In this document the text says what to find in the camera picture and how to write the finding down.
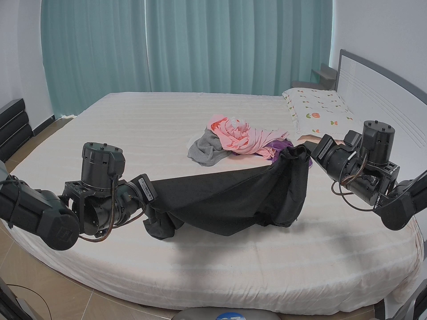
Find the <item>bed headboard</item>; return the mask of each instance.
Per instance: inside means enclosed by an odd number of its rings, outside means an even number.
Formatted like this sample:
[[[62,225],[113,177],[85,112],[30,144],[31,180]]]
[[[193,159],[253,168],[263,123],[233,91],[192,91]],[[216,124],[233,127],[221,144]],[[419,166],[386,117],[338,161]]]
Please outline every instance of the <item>bed headboard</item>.
[[[427,168],[427,94],[391,71],[353,53],[339,54],[336,91],[361,121],[379,120],[396,130],[390,160],[398,181],[414,179]],[[427,210],[416,219],[427,238]]]

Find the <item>mattress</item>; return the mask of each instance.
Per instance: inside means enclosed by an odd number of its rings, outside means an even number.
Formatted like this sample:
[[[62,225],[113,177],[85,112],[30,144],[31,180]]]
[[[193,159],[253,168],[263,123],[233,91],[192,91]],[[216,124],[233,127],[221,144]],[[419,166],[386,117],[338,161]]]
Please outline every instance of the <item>mattress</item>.
[[[281,96],[205,93],[114,93],[93,104],[40,144],[13,174],[31,187],[61,194],[80,179],[85,142],[123,149],[123,178],[151,180],[269,165],[257,156],[230,156],[213,167],[187,158],[188,143],[213,114],[244,118],[254,127],[284,129],[292,119]],[[347,206],[314,164],[307,198],[289,228],[254,225],[222,237],[185,224],[173,238],[150,237],[141,221],[102,243],[79,240],[65,252],[49,249],[16,227],[15,240],[61,273],[110,295],[148,306],[185,309],[262,308],[288,314],[351,312],[390,292],[402,301],[424,252],[412,219],[388,230],[370,212]],[[356,197],[356,206],[368,207]]]

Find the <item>black cloth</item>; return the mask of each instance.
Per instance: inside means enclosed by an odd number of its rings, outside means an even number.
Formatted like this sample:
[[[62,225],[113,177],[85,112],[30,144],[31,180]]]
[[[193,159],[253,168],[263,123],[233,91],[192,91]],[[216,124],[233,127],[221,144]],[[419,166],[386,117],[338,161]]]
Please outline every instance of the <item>black cloth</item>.
[[[289,227],[304,204],[309,159],[300,145],[267,167],[152,181],[158,198],[147,206],[145,228],[165,239],[184,223],[223,236],[254,224]]]

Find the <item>curtain fold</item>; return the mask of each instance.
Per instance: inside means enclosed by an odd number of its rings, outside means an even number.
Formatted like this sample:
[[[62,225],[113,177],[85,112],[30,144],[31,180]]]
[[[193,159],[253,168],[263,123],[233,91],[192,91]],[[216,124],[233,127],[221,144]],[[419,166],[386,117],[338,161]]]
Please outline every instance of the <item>curtain fold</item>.
[[[42,0],[56,116],[120,91],[279,95],[329,62],[332,0]]]

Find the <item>gray garment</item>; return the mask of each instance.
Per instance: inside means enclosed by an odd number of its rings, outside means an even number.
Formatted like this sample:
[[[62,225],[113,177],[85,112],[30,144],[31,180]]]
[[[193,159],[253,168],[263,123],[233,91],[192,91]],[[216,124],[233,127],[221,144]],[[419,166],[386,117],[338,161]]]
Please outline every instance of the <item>gray garment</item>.
[[[222,149],[219,137],[206,128],[203,136],[189,148],[187,157],[201,166],[213,166],[231,153],[231,151]]]

